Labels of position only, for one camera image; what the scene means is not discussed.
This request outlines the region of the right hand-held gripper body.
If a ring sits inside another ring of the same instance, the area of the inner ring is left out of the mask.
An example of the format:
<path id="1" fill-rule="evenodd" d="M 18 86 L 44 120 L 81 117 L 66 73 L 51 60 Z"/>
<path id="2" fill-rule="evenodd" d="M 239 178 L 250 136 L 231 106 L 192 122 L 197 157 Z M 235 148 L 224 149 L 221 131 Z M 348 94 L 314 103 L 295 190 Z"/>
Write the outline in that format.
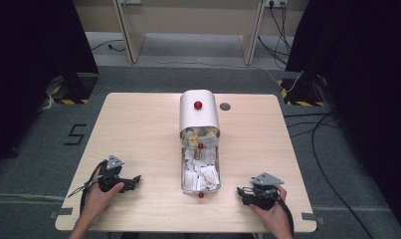
<path id="1" fill-rule="evenodd" d="M 284 182 L 267 172 L 262 172 L 256 177 L 253 177 L 251 182 L 252 188 L 254 189 L 254 195 L 246 196 L 255 196 L 256 203 L 254 205 L 257 205 L 261 209 L 272 209 L 275 203 L 280 199 L 277 185 L 284 184 Z"/>

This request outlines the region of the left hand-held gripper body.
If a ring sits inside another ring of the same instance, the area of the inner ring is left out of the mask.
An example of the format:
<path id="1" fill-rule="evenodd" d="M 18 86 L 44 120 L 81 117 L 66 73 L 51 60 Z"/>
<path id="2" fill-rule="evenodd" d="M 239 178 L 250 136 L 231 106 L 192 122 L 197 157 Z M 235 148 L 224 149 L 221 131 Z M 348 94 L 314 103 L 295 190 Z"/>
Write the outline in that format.
<path id="1" fill-rule="evenodd" d="M 102 192 L 108 192 L 113 189 L 116 184 L 123 182 L 124 187 L 119 192 L 125 193 L 127 182 L 125 179 L 119 177 L 123 165 L 124 162 L 114 155 L 111 155 L 101 163 L 98 184 Z"/>

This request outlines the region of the person's left hand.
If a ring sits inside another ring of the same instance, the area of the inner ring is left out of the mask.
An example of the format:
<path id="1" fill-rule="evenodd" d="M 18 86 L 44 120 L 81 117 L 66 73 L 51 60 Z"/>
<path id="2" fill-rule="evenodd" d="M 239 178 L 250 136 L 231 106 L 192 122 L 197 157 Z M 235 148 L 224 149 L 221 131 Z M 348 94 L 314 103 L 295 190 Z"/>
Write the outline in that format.
<path id="1" fill-rule="evenodd" d="M 102 214 L 107 208 L 109 202 L 122 190 L 124 183 L 116 184 L 111 190 L 103 192 L 97 183 L 94 183 L 87 195 L 82 216 L 91 219 Z"/>

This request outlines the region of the person's right hand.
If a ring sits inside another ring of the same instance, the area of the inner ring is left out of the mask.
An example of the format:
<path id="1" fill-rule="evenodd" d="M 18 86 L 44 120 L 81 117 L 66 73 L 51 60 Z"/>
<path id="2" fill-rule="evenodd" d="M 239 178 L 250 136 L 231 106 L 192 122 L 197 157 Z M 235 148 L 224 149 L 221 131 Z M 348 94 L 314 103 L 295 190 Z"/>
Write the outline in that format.
<path id="1" fill-rule="evenodd" d="M 250 205 L 250 209 L 263 221 L 264 226 L 274 235 L 278 232 L 290 232 L 291 226 L 284 208 L 276 203 L 270 210 L 263 210 L 257 205 Z"/>

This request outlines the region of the short clear drawer red knob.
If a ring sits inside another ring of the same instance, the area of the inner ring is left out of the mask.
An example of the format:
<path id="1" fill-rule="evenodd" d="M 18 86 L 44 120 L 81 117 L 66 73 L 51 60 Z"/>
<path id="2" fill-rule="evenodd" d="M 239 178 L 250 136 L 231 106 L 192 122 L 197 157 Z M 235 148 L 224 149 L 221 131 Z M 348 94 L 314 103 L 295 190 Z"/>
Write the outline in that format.
<path id="1" fill-rule="evenodd" d="M 194 149 L 217 147 L 219 136 L 219 130 L 212 126 L 192 126 L 180 133 L 182 146 Z"/>

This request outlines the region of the pile of yellow white packets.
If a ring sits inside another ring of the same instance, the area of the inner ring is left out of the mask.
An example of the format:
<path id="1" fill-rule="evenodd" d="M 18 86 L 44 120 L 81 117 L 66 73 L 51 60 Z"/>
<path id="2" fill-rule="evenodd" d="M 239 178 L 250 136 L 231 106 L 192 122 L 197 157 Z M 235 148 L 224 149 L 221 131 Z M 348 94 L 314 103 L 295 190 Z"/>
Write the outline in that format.
<path id="1" fill-rule="evenodd" d="M 218 142 L 218 136 L 208 128 L 189 128 L 182 137 L 182 144 L 185 146 L 197 147 L 202 144 L 204 147 L 214 145 Z"/>

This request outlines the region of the black stand base striped tape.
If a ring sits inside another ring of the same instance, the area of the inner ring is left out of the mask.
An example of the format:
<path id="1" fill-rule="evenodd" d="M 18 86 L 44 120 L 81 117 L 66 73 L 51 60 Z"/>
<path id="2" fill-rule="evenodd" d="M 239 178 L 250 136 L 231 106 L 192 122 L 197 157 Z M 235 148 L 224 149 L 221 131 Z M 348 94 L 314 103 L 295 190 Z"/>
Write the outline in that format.
<path id="1" fill-rule="evenodd" d="M 313 80 L 297 76 L 278 80 L 283 101 L 289 106 L 323 107 L 323 99 Z"/>
<path id="2" fill-rule="evenodd" d="M 73 74 L 72 78 L 59 80 L 52 92 L 56 104 L 85 105 L 98 81 L 97 75 Z"/>

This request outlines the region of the black curtain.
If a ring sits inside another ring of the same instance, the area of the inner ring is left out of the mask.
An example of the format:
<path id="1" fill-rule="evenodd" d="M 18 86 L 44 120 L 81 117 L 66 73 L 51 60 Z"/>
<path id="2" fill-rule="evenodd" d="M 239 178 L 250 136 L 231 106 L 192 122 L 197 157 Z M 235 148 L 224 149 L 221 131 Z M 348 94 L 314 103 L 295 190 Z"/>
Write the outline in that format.
<path id="1" fill-rule="evenodd" d="M 0 0 L 0 159 L 53 78 L 97 70 L 73 0 Z"/>
<path id="2" fill-rule="evenodd" d="M 287 68 L 325 77 L 401 226 L 401 0 L 308 0 Z"/>

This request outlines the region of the beige wooden desk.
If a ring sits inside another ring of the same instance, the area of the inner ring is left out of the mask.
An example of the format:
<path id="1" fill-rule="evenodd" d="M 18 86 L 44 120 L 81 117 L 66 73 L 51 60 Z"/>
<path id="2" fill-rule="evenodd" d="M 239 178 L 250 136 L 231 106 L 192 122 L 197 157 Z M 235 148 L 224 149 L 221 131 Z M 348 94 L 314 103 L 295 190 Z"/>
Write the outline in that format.
<path id="1" fill-rule="evenodd" d="M 264 0 L 112 0 L 129 61 L 150 34 L 237 35 L 244 62 L 253 61 Z"/>

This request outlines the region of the white wall socket strip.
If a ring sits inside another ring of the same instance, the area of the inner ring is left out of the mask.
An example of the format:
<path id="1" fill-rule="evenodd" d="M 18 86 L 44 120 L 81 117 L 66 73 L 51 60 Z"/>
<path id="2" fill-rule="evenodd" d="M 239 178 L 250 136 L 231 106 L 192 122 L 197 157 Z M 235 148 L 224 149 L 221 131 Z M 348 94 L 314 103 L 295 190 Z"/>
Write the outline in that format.
<path id="1" fill-rule="evenodd" d="M 266 8 L 286 8 L 289 0 L 265 0 Z"/>

